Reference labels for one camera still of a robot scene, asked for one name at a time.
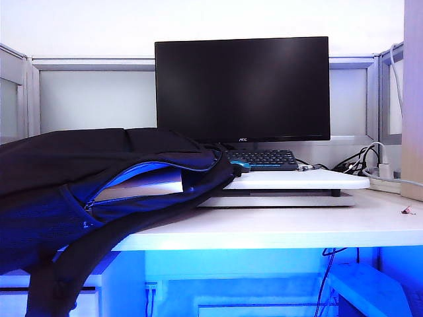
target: backpack strap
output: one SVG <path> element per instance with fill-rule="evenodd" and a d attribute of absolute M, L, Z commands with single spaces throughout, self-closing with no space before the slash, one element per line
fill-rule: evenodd
<path fill-rule="evenodd" d="M 72 242 L 55 262 L 46 262 L 31 271 L 25 316 L 68 317 L 84 282 L 115 245 L 129 234 L 187 215 L 232 180 L 233 177 L 190 201 L 113 220 Z"/>

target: black keyboard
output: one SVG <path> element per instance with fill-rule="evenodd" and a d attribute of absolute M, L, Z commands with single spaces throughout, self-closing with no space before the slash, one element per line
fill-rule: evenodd
<path fill-rule="evenodd" d="M 251 170 L 296 170 L 297 161 L 290 150 L 229 150 L 226 155 L 230 161 L 245 160 Z"/>

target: monitor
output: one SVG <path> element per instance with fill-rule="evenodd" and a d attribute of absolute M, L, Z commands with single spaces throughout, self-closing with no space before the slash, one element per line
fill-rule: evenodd
<path fill-rule="evenodd" d="M 155 43 L 157 127 L 204 143 L 330 139 L 327 37 Z"/>

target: white cable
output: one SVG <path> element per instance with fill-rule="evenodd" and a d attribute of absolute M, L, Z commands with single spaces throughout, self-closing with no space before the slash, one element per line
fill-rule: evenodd
<path fill-rule="evenodd" d="M 363 154 L 363 159 L 365 158 L 367 152 L 371 149 L 371 146 L 372 145 L 375 145 L 375 144 L 379 144 L 379 145 L 381 145 L 383 147 L 383 151 L 382 151 L 382 162 L 381 163 L 382 164 L 388 164 L 388 156 L 386 154 L 385 145 L 383 143 L 380 143 L 380 142 L 372 142 L 372 143 L 370 143 L 370 145 L 367 146 L 367 149 L 365 150 L 365 152 Z M 360 158 L 353 165 L 349 166 L 348 169 L 346 171 L 344 171 L 343 173 L 349 172 L 354 167 L 356 167 L 359 163 L 360 163 Z"/>
<path fill-rule="evenodd" d="M 401 92 L 400 86 L 399 86 L 399 80 L 398 80 L 398 74 L 397 74 L 397 68 L 395 67 L 395 62 L 394 62 L 394 47 L 396 46 L 396 44 L 393 44 L 391 46 L 391 49 L 389 50 L 389 55 L 391 57 L 391 65 L 392 65 L 392 69 L 394 71 L 394 76 L 395 76 L 395 82 L 397 84 L 397 92 L 398 92 L 398 101 L 399 101 L 399 108 L 401 111 L 401 116 L 403 115 L 403 94 Z"/>
<path fill-rule="evenodd" d="M 375 178 L 376 180 L 384 180 L 386 182 L 392 182 L 392 183 L 405 183 L 405 184 L 412 184 L 412 185 L 416 185 L 416 186 L 422 186 L 422 183 L 418 183 L 418 182 L 414 182 L 412 180 L 401 180 L 400 178 L 384 178 L 384 177 L 378 177 L 375 176 L 373 174 L 369 173 L 369 170 L 367 168 L 365 168 L 363 170 L 363 174 L 366 176 L 369 176 L 370 178 Z"/>

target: black backpack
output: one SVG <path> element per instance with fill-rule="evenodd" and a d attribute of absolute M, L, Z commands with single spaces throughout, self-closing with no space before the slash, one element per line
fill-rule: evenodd
<path fill-rule="evenodd" d="M 95 199 L 129 175 L 166 166 L 180 171 L 183 192 Z M 27 317 L 68 316 L 119 241 L 193 210 L 234 174 L 221 151 L 155 128 L 56 131 L 2 145 L 0 274 L 31 274 Z"/>

